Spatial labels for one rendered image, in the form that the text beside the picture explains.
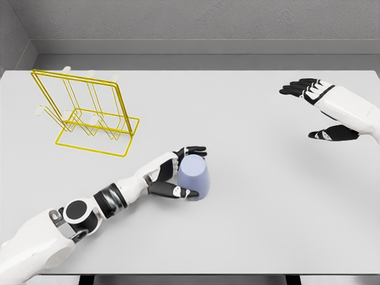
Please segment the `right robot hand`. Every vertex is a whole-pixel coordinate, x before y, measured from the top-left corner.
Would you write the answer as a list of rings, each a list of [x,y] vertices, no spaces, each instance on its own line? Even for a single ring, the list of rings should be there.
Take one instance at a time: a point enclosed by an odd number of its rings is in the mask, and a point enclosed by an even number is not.
[[[309,138],[324,141],[350,141],[359,138],[371,102],[348,89],[314,78],[302,78],[284,85],[280,94],[292,95],[315,106],[339,125],[310,132]]]

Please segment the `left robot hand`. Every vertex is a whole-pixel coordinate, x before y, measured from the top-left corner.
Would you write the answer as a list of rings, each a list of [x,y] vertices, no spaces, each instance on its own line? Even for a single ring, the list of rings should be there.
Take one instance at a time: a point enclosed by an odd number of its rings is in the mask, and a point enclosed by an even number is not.
[[[201,199],[204,196],[201,191],[183,188],[171,183],[170,180],[178,174],[185,157],[197,155],[203,159],[207,155],[206,149],[204,146],[187,146],[164,153],[152,160],[135,173],[135,177],[142,183],[137,195],[157,195],[171,199]]]

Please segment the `lavender blue cup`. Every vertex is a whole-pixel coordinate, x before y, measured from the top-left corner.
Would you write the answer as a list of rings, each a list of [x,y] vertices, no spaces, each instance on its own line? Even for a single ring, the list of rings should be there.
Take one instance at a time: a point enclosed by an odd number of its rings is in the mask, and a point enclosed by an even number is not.
[[[190,198],[191,201],[205,198],[210,188],[210,175],[201,156],[190,154],[183,158],[179,166],[178,185],[199,193],[198,197]]]

